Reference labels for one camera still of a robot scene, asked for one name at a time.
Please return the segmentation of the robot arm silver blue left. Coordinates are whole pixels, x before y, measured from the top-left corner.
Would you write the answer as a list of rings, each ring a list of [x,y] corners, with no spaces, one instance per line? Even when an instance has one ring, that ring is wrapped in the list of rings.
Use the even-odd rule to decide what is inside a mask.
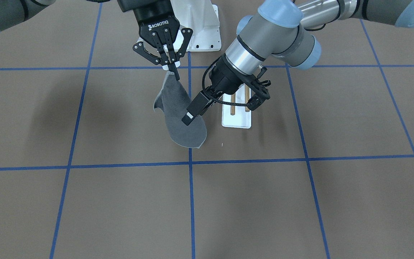
[[[266,72],[261,64],[275,57],[296,69],[309,69],[320,58],[321,46],[310,33],[336,20],[357,18],[414,28],[414,0],[310,0],[300,5],[290,0],[266,0],[253,16],[244,17],[237,36],[225,54],[205,71],[211,85],[205,87],[186,109],[182,122],[190,125],[222,95],[233,95],[246,84],[254,95],[244,103],[257,109],[270,99],[270,81],[260,81]]]

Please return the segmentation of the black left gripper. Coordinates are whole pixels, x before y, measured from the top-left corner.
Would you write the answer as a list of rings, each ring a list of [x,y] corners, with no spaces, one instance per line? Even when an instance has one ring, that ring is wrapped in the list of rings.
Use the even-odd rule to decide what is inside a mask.
[[[215,103],[212,97],[233,95],[241,84],[249,81],[250,75],[240,72],[229,62],[226,55],[221,55],[209,66],[208,78],[211,80],[208,91],[199,92],[186,108],[187,112],[182,118],[186,126],[197,116],[202,116]]]

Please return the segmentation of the robot arm silver blue right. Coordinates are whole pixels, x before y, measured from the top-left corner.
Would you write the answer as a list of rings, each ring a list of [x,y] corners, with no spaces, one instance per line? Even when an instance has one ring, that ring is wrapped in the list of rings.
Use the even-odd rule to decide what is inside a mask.
[[[0,32],[23,23],[54,3],[53,0],[0,0]],[[161,65],[179,80],[177,66],[186,54],[193,30],[182,28],[169,0],[119,0],[122,12],[132,11],[140,40],[133,50]]]

